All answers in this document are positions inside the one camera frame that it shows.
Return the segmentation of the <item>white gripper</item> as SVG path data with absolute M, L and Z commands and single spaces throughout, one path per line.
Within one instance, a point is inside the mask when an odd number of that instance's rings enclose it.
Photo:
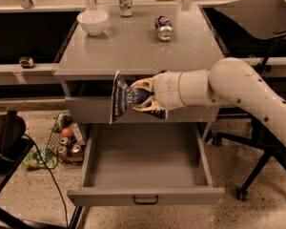
M 179 90 L 180 76 L 181 73 L 165 72 L 133 82 L 133 91 L 154 93 L 154 97 L 150 96 L 141 104 L 134 104 L 133 109 L 144 113 L 159 113 L 162 108 L 170 111 L 184 107 Z

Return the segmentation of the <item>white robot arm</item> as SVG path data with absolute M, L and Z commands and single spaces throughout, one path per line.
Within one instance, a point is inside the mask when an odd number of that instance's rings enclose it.
M 240 59 L 221 59 L 208 71 L 159 73 L 134 82 L 131 88 L 152 94 L 135 107 L 140 112 L 196 105 L 237 106 L 258 119 L 286 147 L 286 100 Z

